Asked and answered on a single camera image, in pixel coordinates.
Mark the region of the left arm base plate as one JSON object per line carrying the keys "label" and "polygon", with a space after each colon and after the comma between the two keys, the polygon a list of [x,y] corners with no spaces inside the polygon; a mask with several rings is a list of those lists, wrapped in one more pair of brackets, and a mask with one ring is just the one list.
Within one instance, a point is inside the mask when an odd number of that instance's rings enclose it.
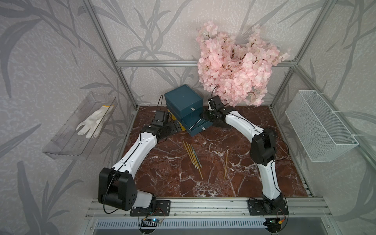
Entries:
{"label": "left arm base plate", "polygon": [[148,208],[133,207],[130,211],[130,216],[133,217],[147,217],[147,216],[169,216],[171,209],[170,200],[154,200]]}

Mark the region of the green pencil among yellows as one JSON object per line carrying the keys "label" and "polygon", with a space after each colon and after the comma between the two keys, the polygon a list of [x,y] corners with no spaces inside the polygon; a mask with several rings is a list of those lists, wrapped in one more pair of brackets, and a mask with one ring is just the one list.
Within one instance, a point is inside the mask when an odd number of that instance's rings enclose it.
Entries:
{"label": "green pencil among yellows", "polygon": [[196,157],[196,160],[197,160],[197,162],[198,162],[198,165],[200,166],[200,168],[202,167],[202,164],[201,164],[201,162],[200,162],[200,160],[199,160],[199,158],[198,158],[198,155],[197,155],[197,153],[196,153],[196,151],[194,150],[194,148],[193,148],[193,146],[191,145],[191,149],[192,149],[192,151],[193,151],[193,153],[194,153],[194,155],[195,155],[195,157]]}

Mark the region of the yellow bottom drawer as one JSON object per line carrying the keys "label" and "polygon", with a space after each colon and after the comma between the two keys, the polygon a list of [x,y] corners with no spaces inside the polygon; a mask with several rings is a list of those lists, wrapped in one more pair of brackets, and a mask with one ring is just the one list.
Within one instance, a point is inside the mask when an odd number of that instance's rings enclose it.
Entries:
{"label": "yellow bottom drawer", "polygon": [[[174,114],[173,114],[169,109],[168,109],[167,111],[170,113],[171,118],[172,118],[174,121],[177,120],[177,118],[174,116]],[[178,124],[180,125],[181,130],[182,130],[183,132],[186,131],[185,127],[182,125],[182,123],[181,123],[180,121],[178,121]]]}

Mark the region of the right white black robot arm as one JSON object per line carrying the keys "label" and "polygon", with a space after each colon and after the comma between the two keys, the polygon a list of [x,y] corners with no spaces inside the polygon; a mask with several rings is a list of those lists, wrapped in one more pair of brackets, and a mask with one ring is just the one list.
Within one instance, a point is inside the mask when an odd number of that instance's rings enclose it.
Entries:
{"label": "right white black robot arm", "polygon": [[257,202],[267,214],[278,212],[284,205],[284,196],[279,188],[276,174],[275,132],[251,123],[233,108],[226,107],[219,96],[208,99],[209,107],[202,117],[221,128],[235,128],[251,143],[250,157],[257,164],[262,182],[262,200]]}

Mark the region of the teal drawer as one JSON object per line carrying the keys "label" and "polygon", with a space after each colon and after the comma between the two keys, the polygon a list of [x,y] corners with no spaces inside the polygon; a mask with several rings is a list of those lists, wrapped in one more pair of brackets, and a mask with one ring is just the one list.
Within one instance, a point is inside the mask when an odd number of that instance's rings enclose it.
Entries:
{"label": "teal drawer", "polygon": [[212,126],[212,122],[201,118],[199,114],[189,114],[183,117],[181,121],[192,137]]}

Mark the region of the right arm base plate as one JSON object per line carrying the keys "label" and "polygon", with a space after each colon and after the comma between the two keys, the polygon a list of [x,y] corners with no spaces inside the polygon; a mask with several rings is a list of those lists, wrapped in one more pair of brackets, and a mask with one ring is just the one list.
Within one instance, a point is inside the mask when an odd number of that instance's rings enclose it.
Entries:
{"label": "right arm base plate", "polygon": [[254,199],[250,198],[247,201],[247,206],[250,215],[258,216],[288,216],[288,206],[282,197],[273,200],[267,198]]}

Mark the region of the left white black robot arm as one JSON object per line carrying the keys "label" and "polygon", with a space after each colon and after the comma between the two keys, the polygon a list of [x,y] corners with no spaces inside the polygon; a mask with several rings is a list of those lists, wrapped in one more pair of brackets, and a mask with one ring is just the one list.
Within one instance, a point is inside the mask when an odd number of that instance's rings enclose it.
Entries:
{"label": "left white black robot arm", "polygon": [[99,174],[98,200],[103,206],[129,211],[154,213],[156,197],[137,189],[134,178],[148,153],[161,139],[167,139],[181,131],[176,120],[169,120],[170,113],[157,110],[152,124],[145,125],[129,151],[111,168],[104,168]]}

